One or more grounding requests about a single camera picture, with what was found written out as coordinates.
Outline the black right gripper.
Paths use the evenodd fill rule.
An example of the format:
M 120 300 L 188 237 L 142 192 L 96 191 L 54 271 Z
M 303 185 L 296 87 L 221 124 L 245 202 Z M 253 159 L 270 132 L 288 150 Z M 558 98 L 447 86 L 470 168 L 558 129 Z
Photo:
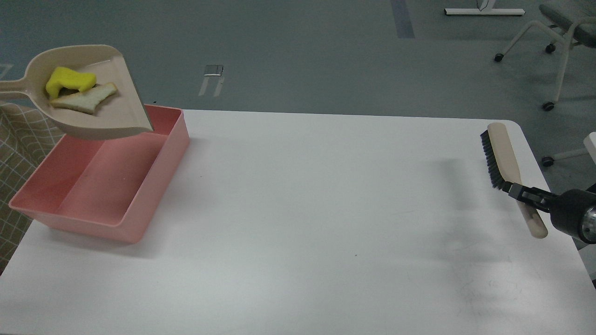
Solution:
M 594 193 L 571 189 L 557 197 L 544 189 L 512 182 L 505 182 L 502 191 L 531 208 L 550 212 L 551 222 L 558 231 L 585 243 L 596 242 Z

